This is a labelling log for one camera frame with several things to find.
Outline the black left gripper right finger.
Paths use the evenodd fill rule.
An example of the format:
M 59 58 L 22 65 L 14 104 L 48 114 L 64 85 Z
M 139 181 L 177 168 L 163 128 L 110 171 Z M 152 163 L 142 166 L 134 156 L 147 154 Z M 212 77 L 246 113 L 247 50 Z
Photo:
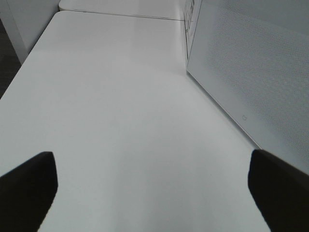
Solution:
M 261 149 L 251 154 L 248 188 L 272 232 L 309 230 L 309 176 Z

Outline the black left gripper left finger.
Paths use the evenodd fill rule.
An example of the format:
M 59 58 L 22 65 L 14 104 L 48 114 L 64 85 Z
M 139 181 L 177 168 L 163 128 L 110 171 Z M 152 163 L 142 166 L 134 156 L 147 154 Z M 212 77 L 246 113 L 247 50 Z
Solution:
M 0 177 L 0 230 L 37 232 L 58 189 L 55 157 L 41 152 Z

